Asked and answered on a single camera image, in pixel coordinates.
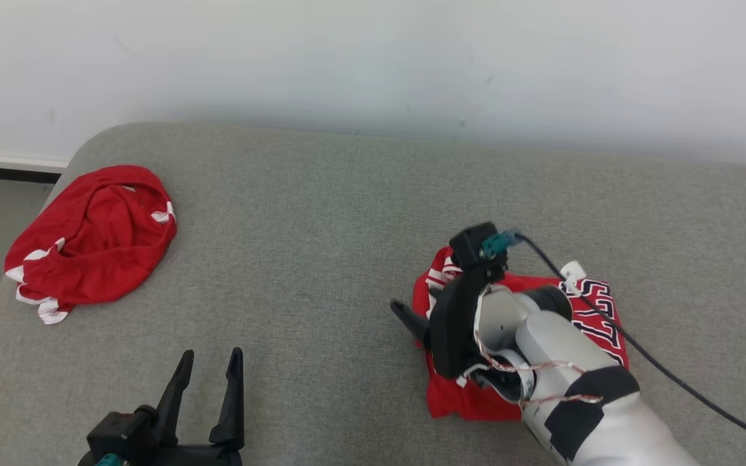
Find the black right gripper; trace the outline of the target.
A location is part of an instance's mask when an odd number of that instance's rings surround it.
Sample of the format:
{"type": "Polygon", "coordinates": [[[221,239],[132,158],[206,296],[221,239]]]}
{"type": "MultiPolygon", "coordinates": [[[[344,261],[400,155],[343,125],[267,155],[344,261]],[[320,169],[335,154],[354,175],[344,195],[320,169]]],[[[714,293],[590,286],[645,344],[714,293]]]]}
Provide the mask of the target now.
{"type": "Polygon", "coordinates": [[[429,289],[435,292],[430,322],[409,305],[391,300],[390,309],[402,321],[421,348],[431,348],[435,372],[454,380],[464,377],[474,366],[489,368],[474,340],[474,322],[480,293],[505,276],[506,265],[489,263],[462,269],[452,262],[429,269],[429,289]]]}

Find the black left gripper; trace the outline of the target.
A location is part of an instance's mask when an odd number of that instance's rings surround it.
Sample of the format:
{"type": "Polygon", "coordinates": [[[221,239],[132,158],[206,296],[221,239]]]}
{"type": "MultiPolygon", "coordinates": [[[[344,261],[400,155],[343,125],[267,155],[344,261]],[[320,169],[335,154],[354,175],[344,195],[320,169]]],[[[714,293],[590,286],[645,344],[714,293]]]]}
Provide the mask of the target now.
{"type": "Polygon", "coordinates": [[[166,385],[156,407],[155,439],[126,442],[124,460],[129,465],[242,465],[245,446],[245,384],[243,351],[233,348],[225,372],[226,390],[217,425],[210,431],[211,445],[177,445],[177,421],[183,393],[194,365],[194,351],[188,349],[166,385]]]}

